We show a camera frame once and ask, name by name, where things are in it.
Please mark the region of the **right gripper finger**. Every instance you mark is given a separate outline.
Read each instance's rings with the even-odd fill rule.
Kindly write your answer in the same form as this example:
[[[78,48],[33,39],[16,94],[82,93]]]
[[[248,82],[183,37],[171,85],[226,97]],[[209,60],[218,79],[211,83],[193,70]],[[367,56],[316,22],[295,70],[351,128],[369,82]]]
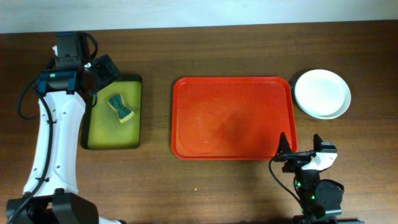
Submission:
[[[313,150],[314,151],[321,151],[323,149],[323,140],[318,134],[313,135]]]
[[[292,153],[292,150],[290,148],[290,144],[287,140],[287,137],[284,132],[281,132],[276,155],[281,156],[281,155],[291,154],[291,153]]]

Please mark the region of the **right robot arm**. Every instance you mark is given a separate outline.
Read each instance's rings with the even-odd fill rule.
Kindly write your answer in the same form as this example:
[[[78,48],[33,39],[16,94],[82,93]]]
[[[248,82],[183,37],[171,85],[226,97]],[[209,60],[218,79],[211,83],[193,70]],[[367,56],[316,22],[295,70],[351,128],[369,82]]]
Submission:
[[[337,148],[325,142],[318,134],[313,136],[313,149],[293,152],[285,133],[280,134],[275,156],[269,161],[274,180],[300,205],[302,214],[293,217],[293,223],[362,223],[358,219],[339,219],[344,186],[334,180],[321,179],[320,173],[329,169],[337,158]],[[294,191],[289,190],[272,171],[273,162],[282,162],[283,173],[292,173]]]

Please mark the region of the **white plate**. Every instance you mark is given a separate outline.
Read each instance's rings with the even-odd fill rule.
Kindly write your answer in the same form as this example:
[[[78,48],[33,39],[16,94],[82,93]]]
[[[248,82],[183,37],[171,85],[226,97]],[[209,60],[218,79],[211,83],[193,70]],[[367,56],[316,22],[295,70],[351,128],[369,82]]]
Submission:
[[[314,69],[303,73],[295,82],[294,98],[306,114],[318,119],[334,119],[349,108],[351,92],[336,73]]]

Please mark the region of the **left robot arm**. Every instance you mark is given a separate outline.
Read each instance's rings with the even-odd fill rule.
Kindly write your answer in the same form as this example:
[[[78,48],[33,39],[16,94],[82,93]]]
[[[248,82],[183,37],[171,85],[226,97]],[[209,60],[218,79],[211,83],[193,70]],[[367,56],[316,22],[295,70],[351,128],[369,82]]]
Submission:
[[[86,102],[120,77],[109,55],[44,70],[30,87],[39,98],[34,163],[21,198],[7,202],[8,223],[110,223],[78,194],[76,152]]]

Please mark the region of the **yellow green sponge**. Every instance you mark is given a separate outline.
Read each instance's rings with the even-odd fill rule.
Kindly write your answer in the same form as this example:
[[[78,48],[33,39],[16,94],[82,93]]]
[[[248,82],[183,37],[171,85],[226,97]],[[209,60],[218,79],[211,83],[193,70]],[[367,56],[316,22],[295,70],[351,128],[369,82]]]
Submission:
[[[107,100],[107,103],[116,112],[120,123],[125,123],[135,115],[135,112],[125,105],[121,94],[112,96]]]

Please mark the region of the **mint green plate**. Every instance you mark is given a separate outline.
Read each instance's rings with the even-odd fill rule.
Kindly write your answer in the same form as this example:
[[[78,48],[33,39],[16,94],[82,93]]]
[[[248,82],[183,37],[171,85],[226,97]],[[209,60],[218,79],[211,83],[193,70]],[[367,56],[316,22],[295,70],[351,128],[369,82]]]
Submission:
[[[351,104],[351,92],[342,91],[295,91],[298,107],[317,119],[335,119],[344,114]]]

